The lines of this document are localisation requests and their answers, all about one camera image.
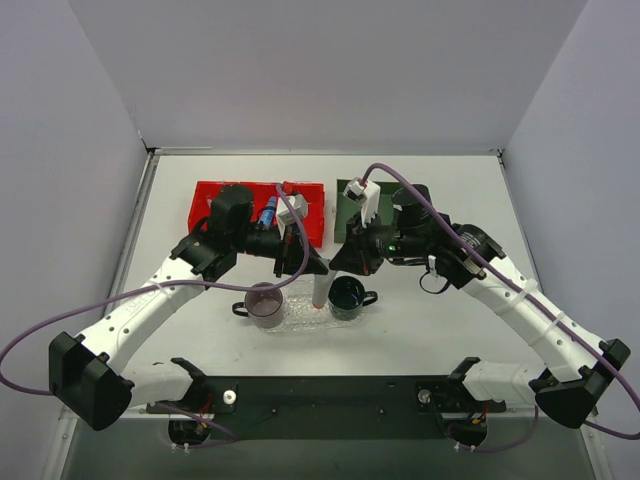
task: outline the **black mug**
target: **black mug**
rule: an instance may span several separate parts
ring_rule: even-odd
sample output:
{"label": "black mug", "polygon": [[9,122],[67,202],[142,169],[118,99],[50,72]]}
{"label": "black mug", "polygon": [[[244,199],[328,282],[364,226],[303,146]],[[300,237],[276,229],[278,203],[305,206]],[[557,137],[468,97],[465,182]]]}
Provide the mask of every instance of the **black mug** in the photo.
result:
{"label": "black mug", "polygon": [[353,320],[362,307],[378,300],[376,292],[367,292],[364,285],[354,277],[338,277],[329,289],[329,310],[338,320]]}

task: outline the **cup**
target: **cup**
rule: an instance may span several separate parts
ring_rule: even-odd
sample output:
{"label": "cup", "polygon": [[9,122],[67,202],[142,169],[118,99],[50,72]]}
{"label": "cup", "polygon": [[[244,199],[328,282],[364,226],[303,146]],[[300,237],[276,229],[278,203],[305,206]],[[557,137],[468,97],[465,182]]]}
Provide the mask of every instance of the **cup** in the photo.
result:
{"label": "cup", "polygon": [[[268,287],[273,283],[257,283],[254,287]],[[284,296],[279,289],[265,292],[247,292],[244,302],[234,303],[231,311],[240,317],[249,317],[258,328],[274,328],[284,320]]]}
{"label": "cup", "polygon": [[364,285],[354,277],[336,278],[329,289],[329,310],[338,320],[353,320],[362,307],[378,300],[376,292],[367,292]]}

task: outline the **wall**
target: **wall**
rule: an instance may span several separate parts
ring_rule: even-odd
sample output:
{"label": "wall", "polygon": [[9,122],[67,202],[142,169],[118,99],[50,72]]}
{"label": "wall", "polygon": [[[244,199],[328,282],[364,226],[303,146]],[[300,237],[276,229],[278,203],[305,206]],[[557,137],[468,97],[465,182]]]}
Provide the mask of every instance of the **wall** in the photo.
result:
{"label": "wall", "polygon": [[146,143],[486,152],[586,0],[70,0]]}
{"label": "wall", "polygon": [[[599,335],[623,339],[640,389],[640,3],[591,0],[506,149],[509,183],[545,291]],[[619,386],[602,424],[640,430]],[[640,471],[637,442],[607,441],[619,479]]]}
{"label": "wall", "polygon": [[[145,151],[64,0],[0,4],[0,343],[104,298]],[[46,346],[21,345],[3,372],[46,388]],[[0,478],[39,478],[59,401],[0,386]]]}

